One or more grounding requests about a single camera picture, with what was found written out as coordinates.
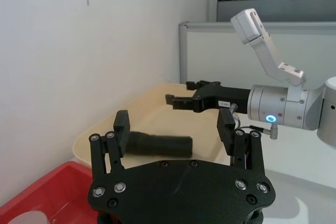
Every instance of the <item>red plastic container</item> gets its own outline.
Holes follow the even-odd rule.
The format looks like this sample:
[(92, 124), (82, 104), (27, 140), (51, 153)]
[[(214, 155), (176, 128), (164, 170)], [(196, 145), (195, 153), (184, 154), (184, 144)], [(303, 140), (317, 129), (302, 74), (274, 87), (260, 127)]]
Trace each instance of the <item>red plastic container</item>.
[(96, 224), (97, 212), (87, 201), (92, 182), (91, 169), (67, 162), (0, 208), (0, 223), (8, 223), (27, 211), (44, 212), (50, 224)]

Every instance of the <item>black foam tube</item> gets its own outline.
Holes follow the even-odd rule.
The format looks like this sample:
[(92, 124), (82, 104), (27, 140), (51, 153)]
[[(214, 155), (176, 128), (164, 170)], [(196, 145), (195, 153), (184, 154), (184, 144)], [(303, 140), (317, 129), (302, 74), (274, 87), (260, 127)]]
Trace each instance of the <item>black foam tube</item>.
[(126, 145), (126, 153), (191, 157), (193, 139), (190, 136), (158, 136), (132, 131)]

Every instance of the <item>beige tray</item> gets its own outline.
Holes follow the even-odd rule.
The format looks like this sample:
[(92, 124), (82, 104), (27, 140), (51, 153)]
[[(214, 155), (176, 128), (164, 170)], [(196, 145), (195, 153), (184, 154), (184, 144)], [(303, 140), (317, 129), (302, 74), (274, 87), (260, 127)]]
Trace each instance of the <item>beige tray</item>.
[[(191, 136), (193, 138), (192, 158), (216, 162), (219, 153), (223, 153), (224, 149), (216, 128), (218, 110), (194, 113), (193, 111), (173, 110), (171, 105), (165, 104), (166, 94), (192, 96), (193, 93), (194, 91), (186, 90), (185, 85), (182, 84), (163, 84), (122, 109), (129, 112), (132, 131), (157, 135)], [(113, 130), (114, 118), (115, 114), (107, 117), (76, 139), (72, 152), (81, 163), (91, 166), (88, 137), (93, 133), (104, 135)], [(125, 168), (129, 168), (163, 159), (176, 158), (126, 154), (122, 159), (122, 164)], [(107, 169), (110, 170), (108, 159), (106, 164)]]

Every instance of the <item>plastic tray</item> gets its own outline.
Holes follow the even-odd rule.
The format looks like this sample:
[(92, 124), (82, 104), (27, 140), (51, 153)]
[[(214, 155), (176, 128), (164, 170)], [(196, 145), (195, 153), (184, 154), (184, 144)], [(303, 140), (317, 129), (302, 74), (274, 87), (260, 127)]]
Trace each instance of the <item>plastic tray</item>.
[[(216, 123), (218, 110), (206, 110), (202, 113), (173, 110), (166, 105), (165, 95), (192, 96), (194, 91), (186, 90), (182, 84), (163, 84), (157, 86), (121, 108), (129, 111), (131, 130), (157, 135), (191, 136), (193, 138), (193, 159), (216, 162), (219, 153), (223, 153), (223, 144), (219, 139)], [(73, 147), (75, 157), (86, 165), (91, 165), (89, 136), (93, 133), (104, 135), (113, 130), (115, 113), (80, 135)], [(223, 155), (218, 163), (223, 162)], [(163, 159), (176, 159), (161, 156), (140, 156), (126, 154), (122, 159), (125, 168), (138, 166)]]
[(42, 211), (50, 224), (96, 224), (97, 212), (87, 201), (92, 171), (67, 162), (40, 178), (0, 209), (0, 223), (25, 212)]

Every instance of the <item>white robotic arm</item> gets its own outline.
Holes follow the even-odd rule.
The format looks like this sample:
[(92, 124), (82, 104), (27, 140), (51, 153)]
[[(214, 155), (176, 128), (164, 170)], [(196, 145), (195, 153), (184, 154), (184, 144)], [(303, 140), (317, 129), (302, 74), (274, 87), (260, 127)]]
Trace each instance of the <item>white robotic arm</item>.
[[(335, 147), (336, 77), (319, 89), (303, 90), (303, 71), (284, 63), (254, 9), (240, 12), (231, 22), (242, 43), (255, 50), (266, 74), (289, 84), (288, 88), (254, 86), (248, 99), (248, 117), (272, 123), (276, 133), (277, 124), (318, 129), (318, 137)], [(271, 133), (271, 138), (276, 139), (277, 134)]]

